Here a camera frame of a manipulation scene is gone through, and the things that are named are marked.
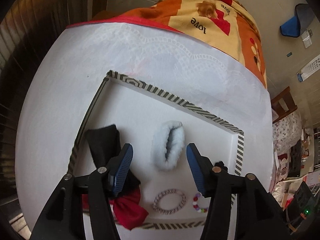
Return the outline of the black scrunchie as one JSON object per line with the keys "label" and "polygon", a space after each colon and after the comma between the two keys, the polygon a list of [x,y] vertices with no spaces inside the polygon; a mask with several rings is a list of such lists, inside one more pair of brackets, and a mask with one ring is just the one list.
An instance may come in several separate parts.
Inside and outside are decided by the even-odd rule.
{"label": "black scrunchie", "polygon": [[222,170],[225,170],[226,172],[228,172],[228,167],[224,165],[223,161],[216,162],[214,166],[219,167]]}

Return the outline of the black velvet bow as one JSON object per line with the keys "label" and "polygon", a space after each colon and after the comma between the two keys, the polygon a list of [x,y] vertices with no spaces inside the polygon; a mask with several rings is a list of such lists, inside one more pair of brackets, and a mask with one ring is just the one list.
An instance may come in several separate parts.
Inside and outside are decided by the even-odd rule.
{"label": "black velvet bow", "polygon": [[[91,156],[96,168],[106,166],[111,158],[119,155],[121,151],[120,133],[115,124],[99,129],[89,129],[85,134]],[[128,170],[122,191],[117,197],[129,195],[139,188],[140,180]]]}

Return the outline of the red satin bow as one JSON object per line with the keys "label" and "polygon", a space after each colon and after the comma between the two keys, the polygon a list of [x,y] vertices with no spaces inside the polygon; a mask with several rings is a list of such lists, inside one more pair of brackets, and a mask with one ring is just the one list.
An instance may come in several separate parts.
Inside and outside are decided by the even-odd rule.
{"label": "red satin bow", "polygon": [[123,196],[108,200],[113,218],[127,230],[142,226],[149,215],[148,211],[140,206],[140,198],[140,187],[137,186]]}

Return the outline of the light blue fluffy scrunchie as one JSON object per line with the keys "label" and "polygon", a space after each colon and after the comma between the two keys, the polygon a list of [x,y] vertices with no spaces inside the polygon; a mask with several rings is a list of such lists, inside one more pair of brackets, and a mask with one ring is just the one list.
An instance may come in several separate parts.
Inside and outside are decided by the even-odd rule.
{"label": "light blue fluffy scrunchie", "polygon": [[151,161],[160,171],[173,170],[185,145],[185,132],[180,121],[167,121],[155,131],[151,144]]}

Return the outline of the striped shallow cardboard tray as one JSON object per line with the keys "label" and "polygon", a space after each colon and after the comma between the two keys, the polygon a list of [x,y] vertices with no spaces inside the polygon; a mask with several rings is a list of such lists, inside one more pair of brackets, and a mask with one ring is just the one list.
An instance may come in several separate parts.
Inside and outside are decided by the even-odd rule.
{"label": "striped shallow cardboard tray", "polygon": [[240,175],[244,132],[226,120],[144,81],[110,70],[80,125],[68,171],[83,168],[89,129],[116,125],[133,147],[132,173],[140,180],[141,204],[148,210],[143,229],[178,230],[203,226],[205,213],[193,206],[198,191],[187,165],[187,146],[195,143],[210,161],[222,161]]}

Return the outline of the floral bedding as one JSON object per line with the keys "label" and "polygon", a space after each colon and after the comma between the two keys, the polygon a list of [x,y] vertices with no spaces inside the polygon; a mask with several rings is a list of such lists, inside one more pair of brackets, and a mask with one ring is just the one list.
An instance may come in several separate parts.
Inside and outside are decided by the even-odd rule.
{"label": "floral bedding", "polygon": [[295,111],[273,125],[273,148],[276,155],[288,153],[289,149],[300,140],[302,121]]}

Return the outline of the white lace tablecloth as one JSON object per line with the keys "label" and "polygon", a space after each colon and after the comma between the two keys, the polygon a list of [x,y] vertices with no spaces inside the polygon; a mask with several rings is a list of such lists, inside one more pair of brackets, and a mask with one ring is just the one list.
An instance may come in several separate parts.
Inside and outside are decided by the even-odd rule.
{"label": "white lace tablecloth", "polygon": [[[141,27],[123,34],[107,24],[66,29],[39,66],[17,129],[18,199],[33,228],[67,173],[80,125],[107,72],[156,86],[226,120],[245,135],[241,175],[253,173],[269,188],[273,157],[271,100],[242,64],[194,38],[144,43]],[[199,239],[203,226],[155,230],[118,226],[121,239]]]}

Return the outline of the brown wooden chair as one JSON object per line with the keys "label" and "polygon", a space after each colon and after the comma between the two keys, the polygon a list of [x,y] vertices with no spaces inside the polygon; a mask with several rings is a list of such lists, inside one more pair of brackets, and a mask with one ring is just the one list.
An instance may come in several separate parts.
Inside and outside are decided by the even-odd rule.
{"label": "brown wooden chair", "polygon": [[278,116],[273,120],[273,123],[287,117],[298,109],[291,95],[291,89],[289,86],[271,100],[271,107]]}

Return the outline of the orange patterned love blanket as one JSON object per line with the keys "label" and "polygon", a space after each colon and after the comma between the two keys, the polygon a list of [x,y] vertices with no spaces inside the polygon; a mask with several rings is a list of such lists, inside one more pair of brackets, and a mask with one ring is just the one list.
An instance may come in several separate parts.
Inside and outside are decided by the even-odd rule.
{"label": "orange patterned love blanket", "polygon": [[260,31],[253,16],[237,0],[159,0],[151,7],[118,16],[102,11],[90,21],[68,28],[102,24],[114,24],[123,34],[141,27],[148,34],[138,35],[144,43],[170,42],[169,34],[194,38],[238,61],[267,87]]}

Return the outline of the blue grey hanging cloth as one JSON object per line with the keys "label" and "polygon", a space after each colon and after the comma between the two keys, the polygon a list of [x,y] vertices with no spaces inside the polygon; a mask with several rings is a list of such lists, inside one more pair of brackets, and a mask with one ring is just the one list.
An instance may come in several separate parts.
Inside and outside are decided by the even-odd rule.
{"label": "blue grey hanging cloth", "polygon": [[286,37],[298,38],[311,24],[315,14],[308,4],[295,6],[295,15],[280,26],[280,33]]}

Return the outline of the wooden slatted door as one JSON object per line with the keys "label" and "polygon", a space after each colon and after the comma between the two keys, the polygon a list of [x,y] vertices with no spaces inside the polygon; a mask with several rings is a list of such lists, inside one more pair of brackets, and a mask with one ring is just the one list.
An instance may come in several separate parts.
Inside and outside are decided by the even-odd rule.
{"label": "wooden slatted door", "polygon": [[1,17],[1,216],[21,216],[15,176],[18,121],[42,60],[65,28],[88,19],[92,0],[14,0]]}

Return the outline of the wall calendar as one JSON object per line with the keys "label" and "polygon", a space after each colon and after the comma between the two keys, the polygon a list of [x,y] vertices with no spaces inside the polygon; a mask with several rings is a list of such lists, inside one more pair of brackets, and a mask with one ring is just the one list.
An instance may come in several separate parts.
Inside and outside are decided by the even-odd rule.
{"label": "wall calendar", "polygon": [[308,64],[306,64],[300,72],[297,73],[297,78],[299,82],[305,81],[315,72],[320,69],[320,55],[312,59]]}

